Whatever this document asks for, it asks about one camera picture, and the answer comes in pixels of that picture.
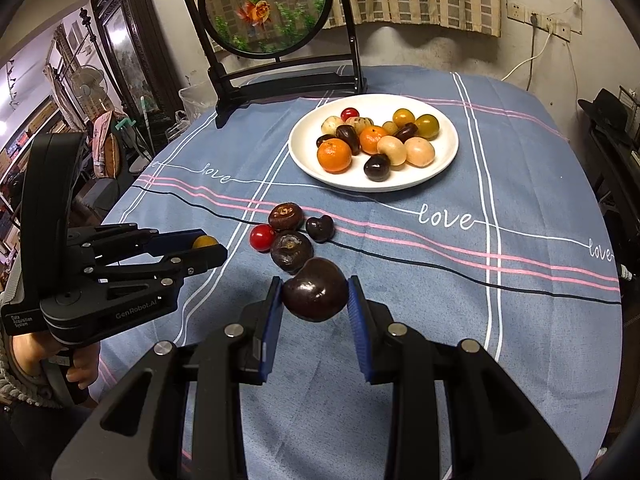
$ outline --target metal screw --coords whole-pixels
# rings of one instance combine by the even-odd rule
[[[462,343],[460,343],[460,346],[465,352],[468,352],[469,354],[475,354],[476,352],[480,351],[480,343],[475,339],[465,339]]]
[[[225,326],[225,334],[229,337],[238,337],[244,333],[244,327],[238,323]]]
[[[392,323],[387,327],[389,333],[395,337],[400,337],[406,334],[406,326],[402,323]]]
[[[154,345],[154,352],[158,355],[167,355],[174,349],[174,345],[168,341],[160,341]]]

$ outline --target orange goldfish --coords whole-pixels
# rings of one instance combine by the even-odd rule
[[[271,7],[265,0],[260,0],[255,5],[247,1],[244,3],[244,7],[238,7],[236,14],[247,23],[250,23],[254,27],[264,28],[264,22],[269,19],[269,13]]]

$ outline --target plate rim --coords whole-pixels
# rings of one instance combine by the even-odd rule
[[[449,121],[449,123],[451,123],[451,126],[453,127],[453,132],[455,133],[455,146],[454,146],[454,150],[450,156],[450,159],[447,161],[446,165],[444,165],[442,168],[440,168],[438,171],[436,171],[436,173],[432,173],[430,174],[430,176],[427,176],[425,179],[423,180],[419,180],[417,182],[412,182],[409,185],[405,185],[405,184],[400,184],[400,185],[396,185],[396,186],[389,186],[389,187],[384,187],[381,189],[377,189],[377,188],[367,188],[364,189],[362,187],[359,186],[349,186],[348,184],[345,185],[339,185],[339,184],[334,184],[334,183],[329,183],[325,180],[322,180],[320,178],[318,178],[318,176],[312,172],[309,168],[306,167],[305,164],[303,164],[295,155],[294,151],[292,150],[291,147],[291,139],[293,136],[293,132],[295,131],[295,129],[298,127],[298,125],[311,113],[317,112],[318,110],[321,110],[322,108],[328,106],[328,105],[333,105],[336,101],[342,101],[344,99],[350,99],[350,98],[356,98],[356,97],[401,97],[404,99],[408,99],[411,101],[416,101],[419,102],[420,104],[423,105],[427,105],[430,106],[431,108],[434,108],[435,110],[439,111],[439,113],[441,113],[446,119],[447,121]],[[334,187],[336,189],[343,189],[346,191],[356,191],[356,192],[360,192],[360,193],[385,193],[385,192],[391,192],[391,191],[400,191],[402,189],[410,189],[412,187],[415,186],[419,186],[420,184],[424,184],[426,181],[431,180],[432,178],[434,178],[435,176],[439,175],[440,173],[442,173],[444,170],[446,170],[451,163],[453,162],[453,160],[456,158],[456,156],[458,155],[458,149],[460,147],[460,136],[458,135],[458,130],[456,128],[456,125],[453,123],[453,121],[451,119],[449,119],[449,116],[447,114],[445,114],[442,110],[440,110],[439,108],[429,104],[429,103],[425,103],[420,101],[419,99],[416,99],[414,97],[408,97],[408,96],[403,96],[400,94],[380,94],[380,93],[376,93],[376,94],[359,94],[359,95],[351,95],[351,96],[347,96],[347,97],[342,97],[339,99],[336,99],[334,101],[329,101],[326,102],[325,104],[314,108],[313,110],[308,111],[306,114],[304,114],[302,117],[299,118],[299,120],[296,121],[296,124],[293,125],[291,131],[289,132],[289,139],[287,140],[287,149],[289,150],[289,155],[291,156],[292,160],[296,163],[297,167],[300,168],[300,170],[302,170],[304,173],[308,174],[308,176],[310,176],[311,178],[317,180],[318,182],[322,182],[323,184],[325,184],[326,186],[329,187]]]

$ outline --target human hand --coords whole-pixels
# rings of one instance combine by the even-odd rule
[[[64,347],[49,332],[33,332],[14,336],[14,357],[24,373],[37,376],[41,373],[40,361],[53,357]],[[66,371],[66,380],[78,383],[84,390],[98,378],[100,343],[77,348],[73,353],[73,365]]]

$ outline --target red fruit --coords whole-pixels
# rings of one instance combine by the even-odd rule
[[[359,116],[360,116],[360,112],[357,111],[355,108],[345,108],[340,114],[340,118],[344,122],[347,122],[347,119],[351,117],[359,117]]]
[[[267,253],[276,237],[276,231],[270,225],[261,224],[251,229],[249,245],[259,253]]]

